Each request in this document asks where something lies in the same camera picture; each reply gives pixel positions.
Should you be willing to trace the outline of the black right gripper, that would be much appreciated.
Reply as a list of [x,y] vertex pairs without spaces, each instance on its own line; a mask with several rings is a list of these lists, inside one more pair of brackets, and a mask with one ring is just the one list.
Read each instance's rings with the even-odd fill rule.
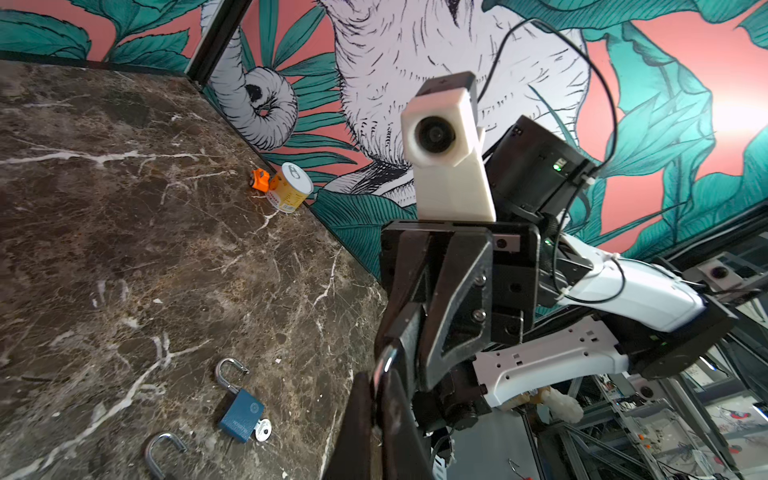
[[376,357],[395,349],[422,431],[469,428],[491,410],[475,361],[491,347],[520,344],[532,326],[539,231],[523,223],[393,221],[380,240],[388,303]]

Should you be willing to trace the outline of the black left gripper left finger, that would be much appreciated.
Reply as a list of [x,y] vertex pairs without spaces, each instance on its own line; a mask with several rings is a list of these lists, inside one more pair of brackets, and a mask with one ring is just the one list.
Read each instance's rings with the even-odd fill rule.
[[382,374],[357,373],[342,418],[341,427],[322,479],[370,479],[371,440],[376,425]]

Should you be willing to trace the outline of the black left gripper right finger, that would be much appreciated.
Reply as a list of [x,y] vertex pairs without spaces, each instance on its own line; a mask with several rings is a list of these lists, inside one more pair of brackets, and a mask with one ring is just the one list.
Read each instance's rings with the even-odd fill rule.
[[383,478],[432,479],[426,444],[417,430],[396,370],[384,373],[377,394],[377,421],[382,433]]

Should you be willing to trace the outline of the silver key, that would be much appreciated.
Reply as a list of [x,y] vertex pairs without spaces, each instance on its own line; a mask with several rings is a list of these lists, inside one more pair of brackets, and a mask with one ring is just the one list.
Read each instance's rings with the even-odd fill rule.
[[257,422],[254,428],[253,435],[258,442],[266,442],[270,438],[271,433],[272,433],[271,421],[267,418],[262,418]]

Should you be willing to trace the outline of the blue padlock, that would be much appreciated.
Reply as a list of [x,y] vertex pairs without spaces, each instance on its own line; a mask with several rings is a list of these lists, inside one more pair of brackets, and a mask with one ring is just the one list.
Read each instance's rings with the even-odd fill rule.
[[251,395],[247,390],[235,385],[224,376],[223,367],[231,364],[244,375],[250,370],[239,360],[225,357],[218,361],[214,368],[214,377],[217,383],[229,393],[234,395],[224,415],[218,422],[218,427],[232,439],[240,443],[247,443],[255,433],[265,410],[263,403]]
[[189,451],[185,442],[172,432],[160,432],[145,444],[143,459],[151,479],[181,479],[183,456]]

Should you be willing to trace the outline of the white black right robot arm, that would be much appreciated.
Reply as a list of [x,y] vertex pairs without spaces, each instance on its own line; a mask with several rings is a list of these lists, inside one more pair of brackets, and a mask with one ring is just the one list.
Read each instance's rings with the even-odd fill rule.
[[564,234],[557,209],[596,167],[520,117],[486,166],[496,223],[393,221],[374,418],[392,433],[474,425],[510,399],[582,375],[664,379],[736,317],[707,287]]

